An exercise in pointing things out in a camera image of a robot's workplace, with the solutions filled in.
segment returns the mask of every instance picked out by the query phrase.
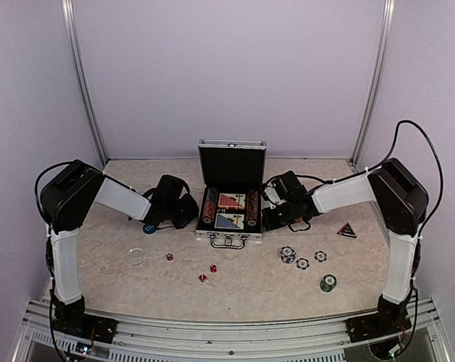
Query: poker chip case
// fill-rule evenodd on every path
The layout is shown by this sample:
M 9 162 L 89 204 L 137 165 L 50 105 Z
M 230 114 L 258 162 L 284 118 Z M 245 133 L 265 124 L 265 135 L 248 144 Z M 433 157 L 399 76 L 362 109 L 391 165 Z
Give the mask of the poker chip case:
M 230 249 L 262 239 L 260 188 L 266 148 L 264 141 L 199 141 L 204 195 L 197 238 Z

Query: metal base rail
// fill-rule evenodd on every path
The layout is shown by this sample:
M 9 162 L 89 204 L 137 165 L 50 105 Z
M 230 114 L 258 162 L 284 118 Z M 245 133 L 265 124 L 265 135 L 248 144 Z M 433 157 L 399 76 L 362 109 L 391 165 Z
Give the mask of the metal base rail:
M 20 343 L 27 344 L 32 339 L 43 344 L 51 343 L 46 338 L 49 335 L 48 308 L 47 302 L 34 300 L 30 302 L 23 319 L 24 332 L 20 337 Z M 118 321 L 113 343 L 107 345 L 96 342 L 91 357 L 98 360 L 129 362 L 226 359 L 236 362 L 259 359 L 286 362 L 292 359 L 293 362 L 296 360 L 303 362 L 306 356 L 309 358 L 313 355 L 339 355 L 344 358 L 344 348 L 368 343 L 368 341 L 364 341 L 352 344 L 349 341 L 346 320 L 372 312 L 363 311 L 300 321 L 210 323 L 167 321 L 87 311 L 88 314 L 115 318 Z M 413 299 L 408 305 L 408 313 L 413 322 Z M 438 314 L 432 300 L 419 301 L 417 329 L 424 327 L 437 329 L 439 324 Z M 55 336 L 62 341 L 60 348 L 64 350 L 67 349 L 68 343 L 87 342 L 59 332 L 55 333 Z M 372 339 L 369 342 L 373 343 L 383 339 L 386 337 Z M 435 341 L 440 344 L 444 339 L 439 338 Z M 24 346 L 16 348 L 17 357 L 20 357 L 25 349 L 27 348 Z M 444 354 L 442 353 L 445 349 L 443 343 L 434 349 L 441 351 L 440 355 Z

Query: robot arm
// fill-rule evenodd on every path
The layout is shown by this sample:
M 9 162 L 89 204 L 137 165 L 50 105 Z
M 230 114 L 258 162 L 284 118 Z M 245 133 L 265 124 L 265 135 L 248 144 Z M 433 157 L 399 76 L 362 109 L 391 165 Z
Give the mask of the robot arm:
M 187 193 L 181 197 L 184 188 Z M 158 226 L 170 220 L 177 229 L 198 215 L 198 205 L 189 194 L 189 187 L 175 176 L 162 176 L 155 189 L 140 195 L 79 160 L 69 164 L 42 189 L 40 203 L 47 224 L 48 268 L 55 280 L 51 296 L 56 307 L 55 329 L 79 336 L 96 323 L 92 316 L 84 314 L 85 299 L 78 284 L 76 262 L 79 230 L 91 205 L 101 204 L 149 225 Z M 112 332 L 106 335 L 104 342 L 109 342 Z
M 429 197 L 399 160 L 391 158 L 375 170 L 330 182 L 309 192 L 289 171 L 272 180 L 272 188 L 265 189 L 264 197 L 275 203 L 263 210 L 267 230 L 290 225 L 299 218 L 308 222 L 312 217 L 341 207 L 377 202 L 389 231 L 390 257 L 373 329 L 389 334 L 402 323 L 410 298 L 410 280 L 420 260 L 419 230 L 426 217 Z M 361 332 L 353 334 L 353 342 L 363 339 L 362 336 L 374 337 L 372 333 L 365 333 L 363 327 L 358 326 L 355 332 L 360 329 Z

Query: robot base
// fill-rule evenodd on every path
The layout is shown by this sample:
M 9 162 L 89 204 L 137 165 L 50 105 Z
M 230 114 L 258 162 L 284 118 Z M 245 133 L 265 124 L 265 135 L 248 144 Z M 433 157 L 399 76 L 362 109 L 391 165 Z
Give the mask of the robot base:
M 351 343 L 356 343 L 366 341 L 368 339 L 375 339 L 400 333 L 402 331 L 402 327 L 406 330 L 411 328 L 410 318 L 408 317 L 406 310 L 401 314 L 400 318 L 387 329 L 381 330 L 378 327 L 379 325 L 380 316 L 378 313 L 350 318 L 346 321 L 349 340 Z
M 111 318 L 83 314 L 81 327 L 74 328 L 71 324 L 55 320 L 53 321 L 53 329 L 71 336 L 112 344 L 117 324 L 118 322 Z

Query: aluminum case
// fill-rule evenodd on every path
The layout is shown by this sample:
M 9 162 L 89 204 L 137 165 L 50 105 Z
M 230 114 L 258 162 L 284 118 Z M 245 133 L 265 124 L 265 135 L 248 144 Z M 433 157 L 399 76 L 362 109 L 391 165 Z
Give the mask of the aluminum case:
M 262 239 L 260 188 L 264 176 L 266 149 L 265 141 L 199 141 L 198 153 L 204 177 L 204 195 L 195 230 L 198 238 L 209 239 L 213 247 L 230 249 L 243 248 L 247 240 Z M 249 190 L 257 190 L 257 224 L 249 226 L 245 223 L 242 230 L 236 230 L 217 229 L 215 221 L 211 224 L 203 222 L 201 216 L 208 189 L 211 187 L 216 188 L 219 193 L 247 194 Z

